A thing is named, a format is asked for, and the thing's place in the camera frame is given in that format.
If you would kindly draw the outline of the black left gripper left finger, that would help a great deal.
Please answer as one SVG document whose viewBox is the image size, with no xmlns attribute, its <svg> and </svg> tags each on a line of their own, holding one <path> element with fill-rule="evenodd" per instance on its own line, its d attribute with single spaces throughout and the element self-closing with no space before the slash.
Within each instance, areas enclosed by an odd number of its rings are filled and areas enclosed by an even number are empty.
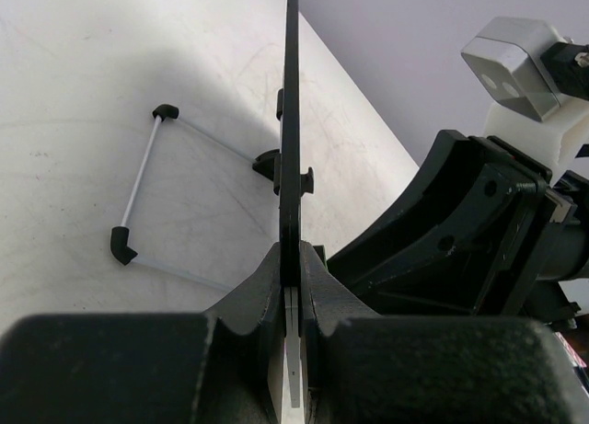
<svg viewBox="0 0 589 424">
<path fill-rule="evenodd" d="M 52 314 L 1 339 L 5 423 L 276 423 L 279 249 L 201 313 Z"/>
</svg>

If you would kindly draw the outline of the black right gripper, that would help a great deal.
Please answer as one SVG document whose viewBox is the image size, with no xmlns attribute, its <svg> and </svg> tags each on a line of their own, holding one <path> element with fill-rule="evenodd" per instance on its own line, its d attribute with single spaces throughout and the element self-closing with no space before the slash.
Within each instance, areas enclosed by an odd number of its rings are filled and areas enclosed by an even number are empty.
<svg viewBox="0 0 589 424">
<path fill-rule="evenodd" d="M 437 134 L 414 179 L 329 272 L 384 315 L 572 316 L 574 188 L 501 139 Z"/>
</svg>

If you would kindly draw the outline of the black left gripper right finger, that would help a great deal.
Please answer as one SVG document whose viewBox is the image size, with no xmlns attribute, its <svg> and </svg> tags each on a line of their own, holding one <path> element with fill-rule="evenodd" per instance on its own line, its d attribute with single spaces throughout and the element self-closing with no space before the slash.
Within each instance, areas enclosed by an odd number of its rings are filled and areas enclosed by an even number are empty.
<svg viewBox="0 0 589 424">
<path fill-rule="evenodd" d="M 301 245 L 309 423 L 584 423 L 560 341 L 519 317 L 379 315 Z"/>
</svg>

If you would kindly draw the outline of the small black-framed whiteboard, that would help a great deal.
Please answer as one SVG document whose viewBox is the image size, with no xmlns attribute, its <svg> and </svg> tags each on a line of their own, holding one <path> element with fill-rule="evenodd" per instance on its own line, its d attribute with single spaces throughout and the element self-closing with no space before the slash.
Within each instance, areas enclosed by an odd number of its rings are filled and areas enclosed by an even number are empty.
<svg viewBox="0 0 589 424">
<path fill-rule="evenodd" d="M 280 283 L 291 406 L 305 407 L 301 351 L 301 166 L 299 0 L 286 0 L 279 161 Z"/>
</svg>

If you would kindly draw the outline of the green whiteboard eraser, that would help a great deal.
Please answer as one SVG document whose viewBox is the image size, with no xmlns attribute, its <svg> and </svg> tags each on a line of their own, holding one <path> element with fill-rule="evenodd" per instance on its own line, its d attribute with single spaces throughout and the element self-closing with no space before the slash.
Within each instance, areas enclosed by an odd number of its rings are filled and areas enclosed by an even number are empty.
<svg viewBox="0 0 589 424">
<path fill-rule="evenodd" d="M 323 265 L 327 267 L 326 249 L 323 245 L 318 246 L 318 255 Z"/>
</svg>

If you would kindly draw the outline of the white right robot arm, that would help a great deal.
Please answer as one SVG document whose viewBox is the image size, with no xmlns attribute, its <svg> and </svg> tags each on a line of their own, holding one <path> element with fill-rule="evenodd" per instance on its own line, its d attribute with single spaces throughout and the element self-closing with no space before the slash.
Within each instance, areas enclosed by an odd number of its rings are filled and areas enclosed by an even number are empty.
<svg viewBox="0 0 589 424">
<path fill-rule="evenodd" d="M 496 137 L 440 131 L 395 202 L 329 272 L 382 315 L 524 315 L 565 322 L 588 275 L 588 182 Z"/>
</svg>

